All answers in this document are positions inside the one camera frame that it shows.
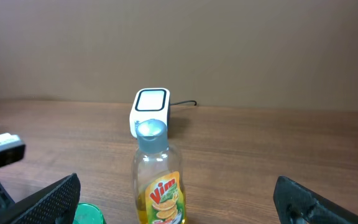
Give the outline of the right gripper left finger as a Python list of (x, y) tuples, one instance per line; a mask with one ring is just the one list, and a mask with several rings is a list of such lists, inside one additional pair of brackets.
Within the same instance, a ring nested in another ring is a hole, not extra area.
[(72, 224), (81, 184), (76, 173), (0, 212), (0, 224)]

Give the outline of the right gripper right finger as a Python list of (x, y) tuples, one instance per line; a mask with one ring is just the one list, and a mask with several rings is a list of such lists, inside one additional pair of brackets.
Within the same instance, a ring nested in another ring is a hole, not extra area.
[(294, 180), (280, 176), (273, 201), (281, 224), (358, 224), (358, 215)]

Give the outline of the green lid jar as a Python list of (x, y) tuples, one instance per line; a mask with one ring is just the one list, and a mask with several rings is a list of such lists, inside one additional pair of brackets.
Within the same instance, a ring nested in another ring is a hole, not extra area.
[(100, 208), (91, 203), (79, 203), (73, 224), (106, 224)]

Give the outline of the yellow Vim dish soap bottle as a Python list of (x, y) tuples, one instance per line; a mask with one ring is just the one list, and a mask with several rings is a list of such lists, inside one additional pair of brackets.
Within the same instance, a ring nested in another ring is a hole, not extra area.
[(132, 163), (134, 202), (141, 224), (186, 224), (181, 151), (168, 142), (163, 121), (149, 119), (136, 129)]

